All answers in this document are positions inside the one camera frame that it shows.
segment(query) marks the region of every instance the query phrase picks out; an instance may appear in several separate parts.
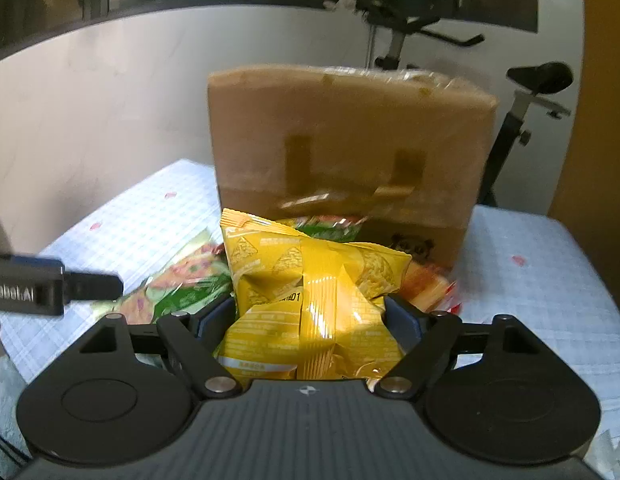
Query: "blue checkered tablecloth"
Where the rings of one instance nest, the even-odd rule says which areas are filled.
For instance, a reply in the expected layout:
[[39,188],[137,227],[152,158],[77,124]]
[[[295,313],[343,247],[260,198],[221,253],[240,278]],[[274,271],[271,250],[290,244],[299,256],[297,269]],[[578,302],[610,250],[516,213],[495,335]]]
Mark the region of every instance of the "blue checkered tablecloth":
[[[69,269],[118,272],[126,291],[204,228],[220,239],[213,168],[180,160],[127,190],[43,251]],[[454,271],[462,318],[514,314],[594,390],[599,433],[620,436],[620,314],[568,231],[551,219],[475,208]],[[2,341],[30,382],[95,321],[75,303],[63,319],[1,315]]]

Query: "gray ribbed panel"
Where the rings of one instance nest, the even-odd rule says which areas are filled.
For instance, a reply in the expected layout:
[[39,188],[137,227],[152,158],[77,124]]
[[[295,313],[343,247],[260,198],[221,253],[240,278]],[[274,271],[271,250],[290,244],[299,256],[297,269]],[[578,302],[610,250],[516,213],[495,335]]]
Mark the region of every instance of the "gray ribbed panel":
[[[303,386],[317,391],[303,394]],[[188,429],[148,458],[99,470],[40,460],[18,480],[596,480],[578,460],[511,468],[440,443],[407,402],[361,381],[255,381],[205,403]]]

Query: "white wall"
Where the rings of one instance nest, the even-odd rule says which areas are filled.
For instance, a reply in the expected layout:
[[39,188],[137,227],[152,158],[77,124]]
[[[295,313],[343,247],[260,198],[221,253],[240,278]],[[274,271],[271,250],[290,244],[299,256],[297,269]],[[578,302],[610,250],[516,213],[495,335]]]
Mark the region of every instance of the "white wall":
[[[468,50],[410,38],[404,59],[465,75],[510,107],[511,66],[565,60],[577,82],[557,99],[576,105],[581,0],[540,0],[539,34],[472,23],[439,30],[487,41]],[[0,225],[12,248],[38,251],[78,220],[181,157],[211,162],[206,77],[254,62],[360,66],[360,18],[283,7],[203,7],[101,23],[0,62]],[[384,40],[379,42],[379,53]],[[572,120],[532,110],[533,140],[515,148],[497,185],[511,208],[544,213]]]

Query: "red spot on tablecloth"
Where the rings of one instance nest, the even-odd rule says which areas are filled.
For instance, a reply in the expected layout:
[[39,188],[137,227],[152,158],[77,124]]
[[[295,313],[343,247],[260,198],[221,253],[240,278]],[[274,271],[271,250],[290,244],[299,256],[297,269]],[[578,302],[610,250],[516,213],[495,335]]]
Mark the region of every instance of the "red spot on tablecloth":
[[512,257],[512,261],[515,262],[519,267],[523,267],[526,265],[526,263],[528,262],[523,256],[521,256],[520,254],[515,254]]

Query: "black circular disc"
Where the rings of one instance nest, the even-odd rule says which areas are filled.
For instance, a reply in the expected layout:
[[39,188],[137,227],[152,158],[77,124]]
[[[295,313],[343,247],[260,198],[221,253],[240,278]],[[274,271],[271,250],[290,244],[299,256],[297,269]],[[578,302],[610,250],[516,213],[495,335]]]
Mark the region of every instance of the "black circular disc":
[[565,376],[517,376],[470,365],[444,375],[427,393],[428,421],[452,446],[511,465],[565,458],[586,446],[600,417],[592,391]]
[[22,393],[17,420],[37,454],[80,465],[147,456],[183,427],[190,394],[176,377],[127,361],[49,368]]

